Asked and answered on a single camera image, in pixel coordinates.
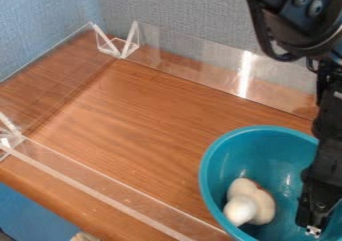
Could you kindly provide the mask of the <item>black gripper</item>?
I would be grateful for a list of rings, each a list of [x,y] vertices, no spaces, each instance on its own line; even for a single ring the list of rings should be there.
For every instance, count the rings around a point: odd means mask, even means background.
[[[318,238],[337,206],[342,203],[342,140],[322,139],[314,160],[301,173],[302,192],[296,224]]]

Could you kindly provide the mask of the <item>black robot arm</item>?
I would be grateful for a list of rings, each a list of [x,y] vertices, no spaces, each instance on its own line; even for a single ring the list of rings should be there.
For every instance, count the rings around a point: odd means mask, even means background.
[[[317,75],[318,139],[301,173],[296,223],[314,236],[342,205],[342,0],[246,0],[264,53],[280,62],[306,60]]]

